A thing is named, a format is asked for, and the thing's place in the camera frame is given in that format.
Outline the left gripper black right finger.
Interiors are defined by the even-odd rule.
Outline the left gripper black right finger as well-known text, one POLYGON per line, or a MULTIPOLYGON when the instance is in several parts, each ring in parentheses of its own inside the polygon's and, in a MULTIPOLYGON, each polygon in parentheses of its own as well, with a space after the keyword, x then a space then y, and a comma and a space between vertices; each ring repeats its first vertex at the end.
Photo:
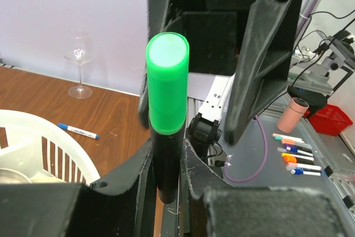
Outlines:
POLYGON ((311 188, 235 188, 196 155, 187 139, 181 169, 192 236, 354 236, 354 220, 329 195, 311 188))

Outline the green highlighter cap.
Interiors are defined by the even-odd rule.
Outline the green highlighter cap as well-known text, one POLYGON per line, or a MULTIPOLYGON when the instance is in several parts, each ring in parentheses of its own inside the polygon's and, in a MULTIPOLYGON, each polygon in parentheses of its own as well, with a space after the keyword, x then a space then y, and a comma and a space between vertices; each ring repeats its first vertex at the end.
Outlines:
POLYGON ((157 34, 147 45, 149 119, 160 134, 175 134, 185 123, 189 53, 187 39, 174 32, 157 34))

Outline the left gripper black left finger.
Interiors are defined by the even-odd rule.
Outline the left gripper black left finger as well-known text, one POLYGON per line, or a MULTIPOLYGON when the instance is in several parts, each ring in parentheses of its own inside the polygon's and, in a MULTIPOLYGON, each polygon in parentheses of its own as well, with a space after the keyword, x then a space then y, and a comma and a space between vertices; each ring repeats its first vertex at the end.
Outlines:
POLYGON ((153 236, 151 140, 90 186, 1 185, 1 236, 153 236))

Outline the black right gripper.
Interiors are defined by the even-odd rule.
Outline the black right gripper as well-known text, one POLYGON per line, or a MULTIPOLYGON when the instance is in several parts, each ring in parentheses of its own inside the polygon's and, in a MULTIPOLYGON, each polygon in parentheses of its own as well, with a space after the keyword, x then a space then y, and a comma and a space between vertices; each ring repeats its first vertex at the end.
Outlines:
MULTIPOLYGON (((147 0, 147 3, 150 41, 165 27, 169 0, 147 0)), ((213 75, 235 72, 224 125, 225 142, 235 145, 251 119, 286 89, 302 0, 170 0, 170 3, 176 31, 186 37, 190 46, 189 71, 213 75)), ((148 129, 146 70, 138 117, 148 129)))

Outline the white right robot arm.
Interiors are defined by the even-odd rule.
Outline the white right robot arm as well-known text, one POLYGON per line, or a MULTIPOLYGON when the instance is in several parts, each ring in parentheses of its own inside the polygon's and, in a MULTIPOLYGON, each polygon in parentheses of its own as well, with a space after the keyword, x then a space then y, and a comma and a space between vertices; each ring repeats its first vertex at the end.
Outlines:
POLYGON ((188 137, 205 158, 224 137, 235 145, 251 119, 287 87, 302 0, 148 0, 148 36, 182 34, 189 71, 212 74, 188 137))

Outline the white blue marker pen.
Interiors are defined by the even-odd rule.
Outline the white blue marker pen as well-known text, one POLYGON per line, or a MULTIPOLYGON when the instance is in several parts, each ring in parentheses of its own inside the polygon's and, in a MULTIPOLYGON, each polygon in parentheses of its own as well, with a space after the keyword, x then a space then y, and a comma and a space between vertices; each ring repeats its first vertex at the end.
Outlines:
POLYGON ((89 131, 86 131, 86 130, 83 130, 83 129, 79 129, 79 128, 76 128, 76 127, 73 127, 73 126, 70 126, 70 125, 66 125, 66 124, 63 124, 63 123, 58 123, 58 127, 60 129, 62 129, 62 130, 67 130, 69 132, 80 134, 80 135, 83 135, 83 136, 86 136, 86 137, 89 137, 89 138, 92 138, 92 139, 95 139, 95 140, 99 139, 99 135, 96 134, 96 133, 92 133, 92 132, 89 132, 89 131))

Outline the black green highlighter pen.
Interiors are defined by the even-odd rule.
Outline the black green highlighter pen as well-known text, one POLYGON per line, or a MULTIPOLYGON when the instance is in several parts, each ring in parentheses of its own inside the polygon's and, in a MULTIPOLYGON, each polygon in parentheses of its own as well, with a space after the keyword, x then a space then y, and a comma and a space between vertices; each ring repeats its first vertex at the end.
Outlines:
POLYGON ((187 117, 189 43, 181 34, 155 35, 146 48, 153 165, 160 200, 175 201, 187 117))

